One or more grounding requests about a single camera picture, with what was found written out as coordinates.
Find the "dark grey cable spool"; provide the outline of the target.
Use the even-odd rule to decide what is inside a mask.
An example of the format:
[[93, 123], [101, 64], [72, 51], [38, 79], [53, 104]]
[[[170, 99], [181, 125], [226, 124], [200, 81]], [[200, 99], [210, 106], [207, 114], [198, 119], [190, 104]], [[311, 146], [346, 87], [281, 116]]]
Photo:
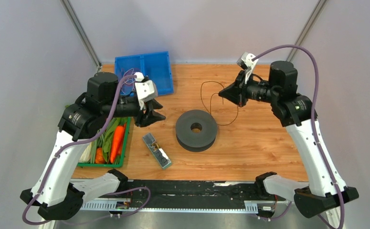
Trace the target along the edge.
[[202, 152], [215, 142], [218, 125], [208, 112], [189, 110], [177, 119], [175, 133], [182, 148], [191, 152]]

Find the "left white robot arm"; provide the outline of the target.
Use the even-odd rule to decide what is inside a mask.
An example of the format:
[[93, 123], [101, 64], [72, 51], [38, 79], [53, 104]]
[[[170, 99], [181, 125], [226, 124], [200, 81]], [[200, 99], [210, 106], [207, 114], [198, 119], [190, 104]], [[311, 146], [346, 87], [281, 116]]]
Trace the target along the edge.
[[138, 127], [163, 121], [157, 96], [156, 84], [140, 72], [121, 78], [99, 72], [88, 79], [86, 91], [62, 114], [54, 148], [39, 180], [20, 195], [28, 208], [38, 207], [42, 224], [68, 220], [98, 197], [122, 198], [127, 194], [128, 178], [116, 169], [78, 184], [70, 180], [84, 150], [105, 132], [113, 118], [131, 117]]

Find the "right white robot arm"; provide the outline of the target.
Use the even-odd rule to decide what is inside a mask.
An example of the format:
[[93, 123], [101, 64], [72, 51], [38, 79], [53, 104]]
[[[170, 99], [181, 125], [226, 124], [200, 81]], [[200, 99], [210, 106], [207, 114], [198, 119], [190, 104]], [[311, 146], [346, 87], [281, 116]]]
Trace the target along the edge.
[[254, 64], [240, 63], [235, 81], [219, 96], [243, 107], [248, 100], [269, 103], [274, 116], [292, 137], [308, 176], [308, 184], [267, 172], [256, 177], [255, 195], [262, 200], [272, 195], [295, 203], [299, 212], [312, 218], [358, 199], [356, 188], [347, 186], [321, 145], [317, 114], [312, 101], [297, 92], [297, 69], [291, 62], [271, 63], [269, 78], [254, 80]]

